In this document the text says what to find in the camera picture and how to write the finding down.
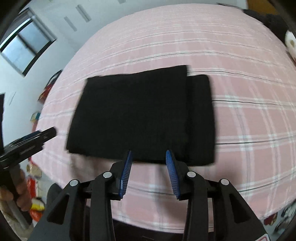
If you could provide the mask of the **person's left hand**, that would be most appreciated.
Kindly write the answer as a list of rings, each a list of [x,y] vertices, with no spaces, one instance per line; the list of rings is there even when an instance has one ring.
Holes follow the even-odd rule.
[[[20,165],[16,165],[9,171],[1,171],[1,211],[3,213],[12,215],[8,206],[12,201],[23,212],[29,211],[32,206],[26,176]]]

